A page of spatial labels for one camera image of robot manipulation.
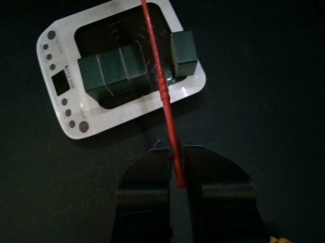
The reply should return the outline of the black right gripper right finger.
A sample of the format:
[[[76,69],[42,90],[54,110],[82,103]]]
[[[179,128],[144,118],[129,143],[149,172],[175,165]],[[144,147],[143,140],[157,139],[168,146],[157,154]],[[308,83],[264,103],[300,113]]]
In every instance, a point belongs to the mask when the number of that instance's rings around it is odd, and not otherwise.
[[[195,243],[268,243],[251,178],[201,146],[184,147],[191,227]]]

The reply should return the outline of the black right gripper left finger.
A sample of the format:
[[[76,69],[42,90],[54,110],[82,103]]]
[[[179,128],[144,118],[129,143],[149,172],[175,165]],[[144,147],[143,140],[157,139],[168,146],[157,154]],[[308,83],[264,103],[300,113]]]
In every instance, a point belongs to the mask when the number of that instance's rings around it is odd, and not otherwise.
[[[119,180],[111,243],[169,243],[167,149],[151,149]]]

